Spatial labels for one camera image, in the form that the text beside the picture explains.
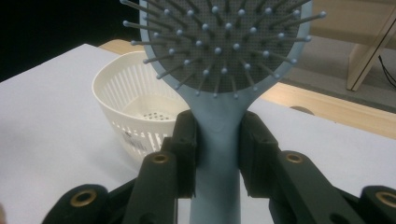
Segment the hairbrush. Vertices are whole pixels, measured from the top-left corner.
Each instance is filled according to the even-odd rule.
[[[187,102],[200,132],[195,223],[240,223],[239,123],[310,41],[310,0],[120,0],[140,11],[140,29],[157,78]]]

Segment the white table surface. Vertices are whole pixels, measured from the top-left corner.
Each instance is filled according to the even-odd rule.
[[[92,95],[94,76],[117,57],[82,45],[0,83],[0,203],[9,224],[40,223],[76,186],[113,190],[136,177]],[[307,155],[336,187],[357,196],[368,185],[396,189],[396,140],[264,100],[250,110],[282,150]],[[188,204],[180,202],[179,223],[188,222]],[[243,196],[242,220],[273,223],[267,201]]]

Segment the hairbrush head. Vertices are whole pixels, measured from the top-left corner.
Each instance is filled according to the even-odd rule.
[[[143,41],[133,44],[146,45],[158,78],[215,96],[275,84],[310,40],[308,21],[325,16],[309,17],[306,0],[121,2],[141,10],[140,25],[129,26]]]

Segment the background wall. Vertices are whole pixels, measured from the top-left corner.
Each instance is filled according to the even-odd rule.
[[[0,8],[0,81],[84,43],[140,38],[122,25],[137,21],[137,10],[119,0],[19,0]]]

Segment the plastic basket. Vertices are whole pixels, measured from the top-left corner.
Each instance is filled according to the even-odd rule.
[[[98,100],[123,148],[137,161],[161,149],[172,136],[178,113],[189,109],[157,73],[144,51],[120,56],[105,66],[92,83]]]

